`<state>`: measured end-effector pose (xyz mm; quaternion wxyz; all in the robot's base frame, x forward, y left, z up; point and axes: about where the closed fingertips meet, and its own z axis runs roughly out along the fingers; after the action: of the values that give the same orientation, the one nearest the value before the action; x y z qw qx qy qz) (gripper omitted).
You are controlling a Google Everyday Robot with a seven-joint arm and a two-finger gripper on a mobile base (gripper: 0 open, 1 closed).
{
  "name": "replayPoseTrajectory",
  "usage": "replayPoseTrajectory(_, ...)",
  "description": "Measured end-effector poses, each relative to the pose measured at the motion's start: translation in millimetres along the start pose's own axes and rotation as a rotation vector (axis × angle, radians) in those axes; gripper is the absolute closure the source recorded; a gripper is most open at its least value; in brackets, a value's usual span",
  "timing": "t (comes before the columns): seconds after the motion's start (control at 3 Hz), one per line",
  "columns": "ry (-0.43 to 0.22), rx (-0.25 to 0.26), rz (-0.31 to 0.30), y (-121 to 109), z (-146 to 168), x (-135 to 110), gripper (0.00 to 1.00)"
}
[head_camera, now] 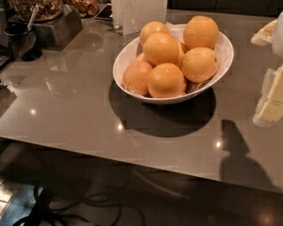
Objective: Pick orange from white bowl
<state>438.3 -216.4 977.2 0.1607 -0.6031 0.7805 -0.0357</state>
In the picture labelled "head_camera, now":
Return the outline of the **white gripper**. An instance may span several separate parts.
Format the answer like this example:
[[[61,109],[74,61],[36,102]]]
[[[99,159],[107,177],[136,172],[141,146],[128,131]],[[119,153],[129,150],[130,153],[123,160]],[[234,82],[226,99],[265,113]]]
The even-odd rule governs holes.
[[[283,59],[283,11],[277,20],[262,27],[251,39],[258,46],[272,44],[274,53]],[[283,64],[265,73],[261,98],[258,100],[253,124],[270,127],[283,118]]]

